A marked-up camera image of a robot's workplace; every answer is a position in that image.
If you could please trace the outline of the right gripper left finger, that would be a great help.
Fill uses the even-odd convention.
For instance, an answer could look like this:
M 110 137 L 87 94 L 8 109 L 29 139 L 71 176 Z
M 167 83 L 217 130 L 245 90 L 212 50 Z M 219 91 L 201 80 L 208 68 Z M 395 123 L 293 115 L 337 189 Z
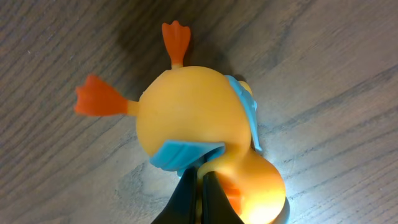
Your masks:
M 194 224 L 197 204 L 197 170 L 183 173 L 169 202 L 152 224 Z

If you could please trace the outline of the orange rubber duck toy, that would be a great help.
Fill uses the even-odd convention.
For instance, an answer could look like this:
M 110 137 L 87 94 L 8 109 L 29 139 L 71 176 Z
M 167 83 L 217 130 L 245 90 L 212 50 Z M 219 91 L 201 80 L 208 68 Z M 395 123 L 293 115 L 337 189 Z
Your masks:
M 279 171 L 261 154 L 257 104 L 249 85 L 201 66 L 186 66 L 190 29 L 162 25 L 171 68 L 162 72 L 137 101 L 121 96 L 96 75 L 76 88 L 74 110 L 86 116 L 126 114 L 153 166 L 200 186 L 214 176 L 228 208 L 243 223 L 272 223 L 287 204 Z

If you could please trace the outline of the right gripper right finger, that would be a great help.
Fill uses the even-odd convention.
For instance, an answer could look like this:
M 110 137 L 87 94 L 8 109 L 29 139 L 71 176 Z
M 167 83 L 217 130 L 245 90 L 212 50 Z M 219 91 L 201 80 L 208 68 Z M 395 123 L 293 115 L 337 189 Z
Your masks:
M 243 224 L 233 210 L 215 172 L 203 177 L 202 224 Z

